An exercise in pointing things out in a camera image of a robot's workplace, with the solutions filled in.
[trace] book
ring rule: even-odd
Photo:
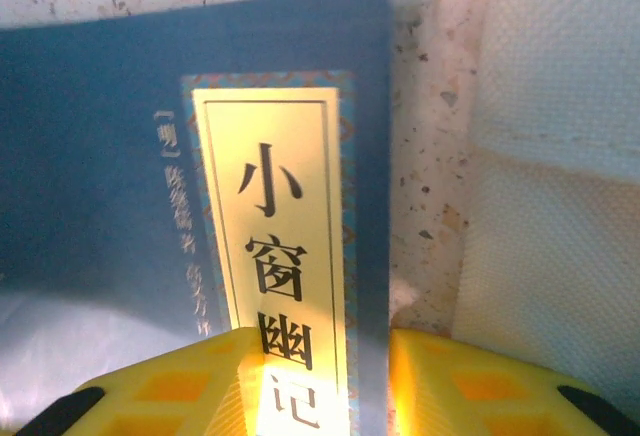
[[[0,32],[0,424],[254,325],[267,419],[384,434],[391,14],[256,0]]]

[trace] speckled white surface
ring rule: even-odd
[[[233,0],[0,0],[0,25],[126,17]],[[447,334],[466,226],[467,126],[486,0],[397,0],[391,313]]]

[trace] yellow title label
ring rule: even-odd
[[[258,434],[348,434],[338,90],[193,100],[232,326],[266,353]]]

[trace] chinese character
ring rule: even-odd
[[[198,318],[198,334],[209,336],[211,334],[211,322],[205,318]]]
[[[207,299],[204,297],[204,294],[202,294],[202,286],[200,286],[196,290],[193,297],[196,303],[196,309],[193,312],[193,314],[197,314],[202,317],[206,316],[207,315]]]
[[[167,180],[167,187],[169,189],[172,188],[182,188],[184,189],[184,176],[182,174],[182,169],[177,166],[167,166],[164,168],[164,177]]]
[[[157,121],[160,118],[167,118],[169,120],[173,119],[173,111],[156,111],[153,115],[153,119]]]
[[[164,144],[162,156],[165,158],[177,158],[180,156],[178,146],[178,135],[175,124],[161,124],[158,126],[158,139]]]
[[[192,288],[197,288],[202,283],[202,273],[200,266],[197,264],[189,264],[187,266],[187,281],[191,283]]]
[[[301,329],[295,323],[291,326],[287,323],[284,314],[279,315],[279,320],[269,316],[269,322],[265,321],[267,316],[258,313],[258,323],[262,335],[262,349],[265,354],[273,354],[281,358],[288,359],[294,363],[304,364],[311,371],[313,364],[311,360],[311,328],[302,325]]]
[[[196,253],[196,240],[191,233],[182,233],[180,235],[180,242],[182,244],[182,252],[187,254]]]
[[[270,234],[271,243],[264,241],[254,241],[253,238],[249,239],[245,249],[253,253],[256,246],[259,246],[258,252],[253,255],[253,259],[256,261],[256,272],[258,273],[258,287],[262,294],[266,294],[267,291],[272,293],[278,293],[285,296],[291,296],[296,301],[302,301],[302,288],[300,286],[300,258],[299,256],[307,254],[302,246],[297,248],[290,246],[282,246],[280,240],[274,235]],[[273,254],[274,250],[280,250],[284,253],[290,264],[278,264],[276,256]]]
[[[260,164],[262,165],[262,184],[264,186],[265,205],[256,205],[256,207],[261,209],[267,218],[270,218],[271,216],[276,214],[276,202],[273,192],[273,170],[271,168],[270,144],[260,143]],[[257,166],[253,164],[247,163],[245,165],[244,178],[242,179],[242,184],[240,185],[238,194],[244,191],[245,188],[249,185],[249,183],[251,182],[251,178],[253,178],[253,173],[256,169]],[[300,183],[298,183],[296,178],[294,178],[293,175],[284,167],[280,166],[280,169],[287,178],[289,189],[291,190],[291,195],[296,199],[302,198],[302,187],[300,186]]]
[[[273,382],[278,384],[278,379],[272,374],[271,375],[271,379],[273,379]],[[318,421],[316,421],[315,423],[312,423],[311,421],[308,421],[306,419],[302,419],[299,415],[298,415],[298,402],[301,402],[302,404],[306,404],[307,406],[309,406],[311,409],[315,409],[316,408],[316,392],[311,389],[311,388],[307,388],[305,386],[301,386],[299,384],[295,384],[295,386],[298,386],[300,388],[304,388],[307,390],[307,398],[308,401],[301,401],[293,396],[290,397],[291,399],[291,415],[293,416],[293,419],[298,421],[299,423],[303,423],[306,424],[307,426],[311,426],[312,428],[315,429],[319,429],[320,425],[318,424]],[[280,399],[280,389],[278,389],[277,386],[274,385],[273,387],[273,393],[276,399],[276,409],[278,410],[278,412],[280,411],[284,411],[284,406],[282,406],[282,401]]]
[[[176,186],[171,189],[169,195],[171,206],[173,207],[173,219],[178,229],[191,230],[193,221],[191,220],[191,211],[189,210],[189,200],[184,187]]]

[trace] textured white cloth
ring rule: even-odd
[[[492,0],[456,339],[640,420],[640,0]]]

